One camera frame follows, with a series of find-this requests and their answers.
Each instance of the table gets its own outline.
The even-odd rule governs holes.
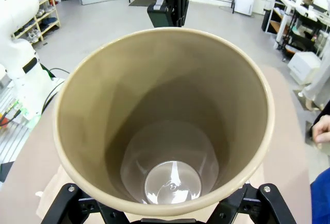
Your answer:
[[[258,187],[275,184],[297,223],[311,223],[311,199],[305,144],[284,77],[274,68],[262,68],[275,99],[275,129],[269,152],[250,182]],[[43,191],[60,165],[54,146],[52,115],[49,105],[32,131],[0,191],[0,223],[36,224]],[[235,223],[251,223],[237,220]]]
[[[62,78],[53,78],[52,85],[55,87],[63,81],[64,79]],[[5,87],[3,91],[0,92],[0,113],[4,113],[10,104],[14,103],[16,100],[13,84],[11,85],[11,87]],[[55,88],[50,98],[55,95],[61,87],[62,85]],[[14,111],[9,113],[10,116],[8,118],[11,118],[14,113]],[[9,123],[6,129],[0,129],[0,164],[16,160],[37,121],[38,119],[34,119],[33,122],[29,123],[20,115],[15,118],[13,122]]]
[[[273,13],[273,9],[274,9],[274,5],[275,5],[275,1],[273,2],[273,7],[272,7],[272,11],[271,11],[271,14],[270,14],[270,19],[272,17],[272,13]],[[276,41],[274,43],[274,49],[277,49],[279,43],[281,42],[281,39],[282,39],[282,36],[283,36],[283,33],[284,33],[284,29],[285,29],[285,26],[289,20],[289,17],[290,17],[290,13],[293,9],[296,9],[298,6],[298,4],[296,4],[294,1],[292,0],[280,0],[284,5],[285,5],[285,10],[284,10],[284,15],[282,17],[282,21],[280,23],[280,27],[279,27],[279,30],[277,32],[277,36],[276,36]],[[329,18],[325,17],[324,14],[320,13],[320,12],[313,12],[315,14],[315,16],[317,17],[317,19],[322,22],[323,24],[325,25],[329,25],[330,24],[330,21],[329,21]]]

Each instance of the screw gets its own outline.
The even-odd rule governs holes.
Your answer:
[[[264,190],[265,192],[270,192],[270,187],[269,187],[269,186],[265,186],[265,187],[263,188],[263,190]]]

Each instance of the floor mat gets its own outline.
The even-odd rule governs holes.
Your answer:
[[[150,4],[155,4],[156,0],[134,0],[129,6],[148,7]]]
[[[307,108],[306,108],[306,98],[305,96],[303,97],[300,97],[298,95],[298,93],[301,92],[301,90],[293,90],[294,92],[294,95],[297,97],[297,99],[299,100],[299,103],[301,104],[302,108],[305,110],[305,111],[309,111]],[[314,110],[319,110],[319,108],[314,104],[314,102],[312,103],[311,107],[314,109]]]

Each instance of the shelf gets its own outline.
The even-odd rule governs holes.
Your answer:
[[[23,32],[21,32],[19,35],[15,36],[15,39],[18,39],[20,36],[22,36],[23,34],[25,34],[27,32],[27,30],[33,28],[35,25],[36,25],[36,23],[34,22],[32,25],[30,25],[27,28],[25,28]]]
[[[283,19],[283,15],[281,15],[281,13],[279,13],[276,8],[274,8],[274,12],[280,17],[280,19]]]
[[[291,54],[295,54],[295,53],[300,53],[301,50],[297,49],[297,48],[294,48],[290,45],[286,45],[285,46],[285,50],[288,52],[288,53],[291,53]]]
[[[43,31],[41,32],[41,35],[43,35],[45,32],[47,32],[48,30],[50,30],[50,29],[51,29],[52,27],[54,27],[57,23],[58,23],[58,20],[55,21],[55,22],[53,22],[53,23],[50,23],[49,26],[48,26],[48,28],[46,28],[45,30],[43,30]]]
[[[44,19],[46,16],[48,16],[49,14],[53,13],[55,11],[55,8],[48,13],[45,13],[43,16],[41,16],[40,18],[37,18],[37,22],[41,21],[42,19]]]
[[[312,41],[311,39],[306,38],[305,35],[302,35],[300,33],[295,33],[295,32],[292,32],[290,34],[291,34],[293,40],[300,41],[304,46],[313,47],[315,45],[315,41]]]
[[[281,2],[275,2],[276,4],[279,4],[279,5],[282,5],[282,6],[285,6],[285,4],[281,3]]]
[[[276,21],[270,21],[269,23],[270,23],[270,25],[272,25],[272,27],[274,28],[274,30],[275,30],[276,32],[279,31],[279,27],[280,27],[280,25],[281,25],[279,22],[276,22]],[[286,25],[285,28],[284,28],[283,35],[286,35],[287,33],[288,33],[288,26]]]
[[[39,5],[42,5],[43,3],[47,2],[48,0],[41,0],[39,1]]]

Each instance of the white shelf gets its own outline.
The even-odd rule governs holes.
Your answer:
[[[39,1],[39,5],[42,5],[42,4],[44,4],[45,2],[47,2],[47,1],[49,1],[49,0],[40,0]],[[36,18],[36,16],[34,16],[34,23],[32,24],[32,25],[30,25],[30,26],[28,26],[27,28],[25,28],[24,30],[23,30],[23,32],[21,32],[20,34],[18,34],[17,36],[15,36],[14,34],[12,34],[12,37],[14,38],[14,39],[18,39],[19,37],[21,37],[23,34],[25,34],[26,32],[28,32],[31,28],[33,28],[34,26],[36,26],[36,28],[41,32],[41,36],[38,38],[38,41],[43,41],[44,40],[44,38],[43,38],[43,34],[45,33],[45,32],[47,32],[48,30],[50,30],[53,26],[55,26],[55,25],[58,25],[59,27],[61,26],[61,24],[60,24],[60,21],[59,21],[59,17],[58,17],[58,13],[57,13],[57,9],[56,9],[56,5],[55,5],[55,0],[52,0],[52,4],[53,4],[53,10],[51,10],[50,12],[47,12],[47,13],[45,13],[43,16],[41,16],[41,17],[39,17],[39,18]],[[39,27],[39,22],[41,21],[41,20],[43,20],[43,19],[45,19],[46,17],[48,17],[50,14],[52,14],[53,12],[55,12],[55,14],[56,14],[56,18],[57,18],[57,21],[55,21],[55,22],[53,22],[53,23],[50,23],[49,24],[49,26],[48,26],[48,28],[46,28],[44,31],[41,31],[40,30],[40,27]]]
[[[45,3],[46,1],[49,1],[49,0],[40,0],[39,1],[39,5],[42,5],[43,3]]]
[[[274,12],[280,17],[281,20],[283,19],[283,15],[281,15],[276,8],[274,8]]]
[[[46,18],[48,15],[50,15],[51,13],[53,13],[55,11],[55,9],[53,9],[51,12],[47,12],[45,13],[43,16],[41,16],[40,18],[37,18],[37,22],[41,21],[42,19]]]
[[[55,22],[53,22],[53,23],[49,23],[48,25],[48,28],[46,28],[45,30],[43,30],[42,32],[41,32],[41,35],[43,35],[45,32],[47,32],[48,30],[50,30],[52,27],[54,27],[56,24],[58,23],[58,21],[55,21]]]
[[[19,35],[15,36],[14,35],[14,38],[15,39],[18,39],[20,36],[22,36],[23,34],[25,34],[28,30],[30,30],[31,28],[33,28],[37,23],[34,22],[32,25],[28,26],[27,28],[24,29],[23,32],[21,32]]]

